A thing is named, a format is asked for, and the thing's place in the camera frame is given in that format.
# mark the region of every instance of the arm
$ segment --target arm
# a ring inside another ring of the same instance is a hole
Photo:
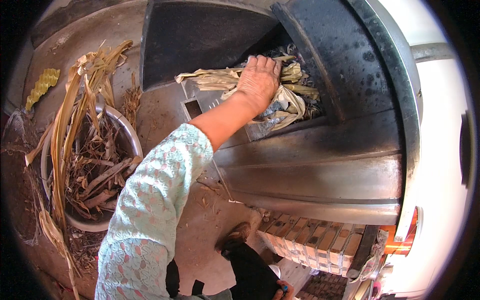
[[[213,152],[269,105],[279,73],[273,60],[251,58],[231,99],[181,125],[143,159],[98,252],[96,299],[169,299],[167,265],[190,186]]]
[[[270,105],[278,89],[281,67],[279,60],[261,55],[249,57],[237,91],[221,105],[189,122],[205,133],[213,151]]]

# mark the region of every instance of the brick base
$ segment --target brick base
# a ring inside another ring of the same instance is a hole
[[[297,293],[301,300],[341,300],[345,292],[345,277],[320,272]]]
[[[258,229],[268,247],[296,263],[346,276],[365,225],[273,213]]]

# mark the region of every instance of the yellow sponge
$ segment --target yellow sponge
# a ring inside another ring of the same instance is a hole
[[[35,82],[35,88],[30,92],[30,96],[27,97],[27,104],[25,105],[26,111],[30,111],[32,105],[38,101],[40,96],[45,94],[49,87],[55,86],[60,76],[60,70],[45,69],[40,78]]]

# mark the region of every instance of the dirt floor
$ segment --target dirt floor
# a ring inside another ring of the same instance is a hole
[[[61,70],[57,86],[51,88],[35,105],[34,121],[37,129],[42,130],[53,119],[65,95],[68,68],[80,56],[89,51],[96,51],[104,40],[105,45],[114,47],[124,40],[131,39],[133,47],[125,52],[127,62],[117,68],[112,80],[115,106],[120,109],[123,103],[121,96],[131,87],[132,72],[135,72],[138,82],[140,38],[145,6],[146,1],[139,0],[98,11],[63,28],[35,50],[25,81],[23,99],[30,93],[45,68]],[[185,93],[181,85],[175,82],[142,95],[137,114],[137,133],[144,155],[186,121],[180,105],[183,100],[186,100]],[[9,161],[8,165],[3,163],[6,160]],[[3,153],[2,184],[25,185],[23,168],[24,158],[21,154]],[[228,202],[228,196],[218,183],[218,175],[213,165],[205,170],[198,181],[202,183],[195,183],[192,186],[177,230],[175,260],[180,271],[180,292],[185,295],[191,294],[195,279],[205,283],[205,294],[215,294],[233,286],[235,277],[230,263],[214,251],[214,244],[239,222],[249,221],[252,227],[256,228],[262,219],[257,209]],[[65,287],[70,286],[66,262],[44,236],[40,236],[38,245],[35,246],[28,246],[23,242],[31,238],[36,226],[30,192],[21,188],[8,189],[5,196],[3,201],[6,200],[9,204],[12,225],[18,233],[18,244],[22,252],[39,274],[47,290],[61,299],[61,290],[55,282],[58,281]],[[208,203],[207,208],[198,204],[202,198]],[[273,260],[272,253],[256,231],[252,231],[248,244],[261,253],[268,262]],[[287,265],[295,263],[284,264],[284,268],[288,269]],[[291,268],[295,269],[298,266],[291,265]],[[97,280],[96,265],[84,269],[82,275],[82,278],[76,280],[78,290],[82,296],[93,299]],[[303,275],[308,278],[308,270],[304,271]]]

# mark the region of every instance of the cloth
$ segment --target cloth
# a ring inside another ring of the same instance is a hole
[[[167,265],[191,184],[212,160],[208,138],[183,124],[153,148],[126,181],[98,252],[96,299],[170,299]],[[226,289],[183,300],[231,300]]]
[[[227,244],[222,255],[232,264],[237,281],[237,284],[230,288],[233,300],[271,300],[281,288],[276,283],[277,275],[249,245]],[[172,298],[178,294],[179,286],[178,267],[175,260],[172,260],[167,267],[167,292]]]
[[[377,269],[380,263],[380,259],[385,251],[385,245],[387,244],[388,231],[379,230],[377,234],[377,240],[372,245],[370,250],[370,258],[363,265],[360,275],[352,281],[356,282],[357,280],[365,281],[367,280]]]

